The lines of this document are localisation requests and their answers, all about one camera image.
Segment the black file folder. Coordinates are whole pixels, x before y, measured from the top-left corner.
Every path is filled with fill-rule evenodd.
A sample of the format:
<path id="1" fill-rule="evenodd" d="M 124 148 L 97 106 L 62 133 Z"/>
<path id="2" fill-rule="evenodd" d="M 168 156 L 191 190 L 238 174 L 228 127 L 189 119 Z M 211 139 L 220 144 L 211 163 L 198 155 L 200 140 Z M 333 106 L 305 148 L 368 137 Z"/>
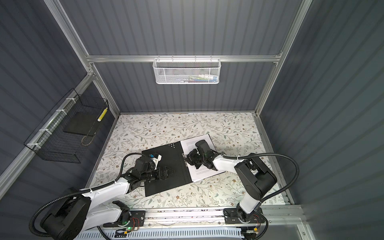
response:
<path id="1" fill-rule="evenodd" d="M 145 183 L 146 197 L 223 173 L 208 169 L 201 163 L 196 146 L 199 141 L 205 141 L 211 150 L 216 149 L 207 134 L 142 151 L 142 154 L 153 157 L 157 170 L 167 177 Z"/>

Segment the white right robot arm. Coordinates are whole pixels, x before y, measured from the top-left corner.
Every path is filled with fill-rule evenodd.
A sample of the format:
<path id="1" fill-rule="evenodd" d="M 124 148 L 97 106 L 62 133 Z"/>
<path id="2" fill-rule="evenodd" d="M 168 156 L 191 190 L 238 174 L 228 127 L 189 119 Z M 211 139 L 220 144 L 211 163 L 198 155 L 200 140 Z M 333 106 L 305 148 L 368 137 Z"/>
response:
<path id="1" fill-rule="evenodd" d="M 277 177 L 272 170 L 256 155 L 230 157 L 209 150 L 200 153 L 194 149 L 183 155 L 184 160 L 195 167 L 205 166 L 214 171 L 231 172 L 238 175 L 246 193 L 238 204 L 239 218 L 246 219 L 262 204 L 263 197 L 277 183 Z"/>

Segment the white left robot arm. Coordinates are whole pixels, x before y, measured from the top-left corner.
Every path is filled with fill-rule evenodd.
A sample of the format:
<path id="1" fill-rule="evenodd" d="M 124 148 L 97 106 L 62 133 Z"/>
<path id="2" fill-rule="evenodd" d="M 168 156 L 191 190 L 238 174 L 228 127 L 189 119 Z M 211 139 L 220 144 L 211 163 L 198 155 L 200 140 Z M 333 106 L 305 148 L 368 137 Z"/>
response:
<path id="1" fill-rule="evenodd" d="M 45 204 L 30 220 L 30 231 L 40 237 L 54 240 L 73 240 L 81 232 L 103 225 L 118 226 L 132 231 L 140 226 L 130 208 L 116 197 L 128 194 L 143 183 L 163 181 L 173 173 L 169 167 L 159 167 L 160 155 L 143 154 L 135 166 L 126 172 L 119 171 L 115 180 L 93 188 L 68 189 L 60 196 Z"/>

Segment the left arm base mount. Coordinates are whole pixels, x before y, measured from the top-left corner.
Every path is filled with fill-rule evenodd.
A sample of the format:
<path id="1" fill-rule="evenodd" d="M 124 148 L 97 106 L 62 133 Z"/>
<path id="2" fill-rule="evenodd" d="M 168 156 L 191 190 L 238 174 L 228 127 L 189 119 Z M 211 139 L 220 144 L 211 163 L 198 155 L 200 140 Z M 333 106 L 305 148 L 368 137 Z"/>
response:
<path id="1" fill-rule="evenodd" d="M 116 222 L 103 224 L 104 228 L 139 228 L 144 225 L 146 211 L 123 212 Z"/>

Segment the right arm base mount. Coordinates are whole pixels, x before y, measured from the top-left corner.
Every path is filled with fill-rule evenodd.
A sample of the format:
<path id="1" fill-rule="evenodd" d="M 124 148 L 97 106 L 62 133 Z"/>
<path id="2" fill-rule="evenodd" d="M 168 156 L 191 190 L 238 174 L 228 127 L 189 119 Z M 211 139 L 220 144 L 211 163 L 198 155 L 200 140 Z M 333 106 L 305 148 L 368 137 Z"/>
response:
<path id="1" fill-rule="evenodd" d="M 266 221 L 262 217 L 263 211 L 258 208 L 250 214 L 244 212 L 240 207 L 225 208 L 223 214 L 226 224 L 264 224 Z"/>

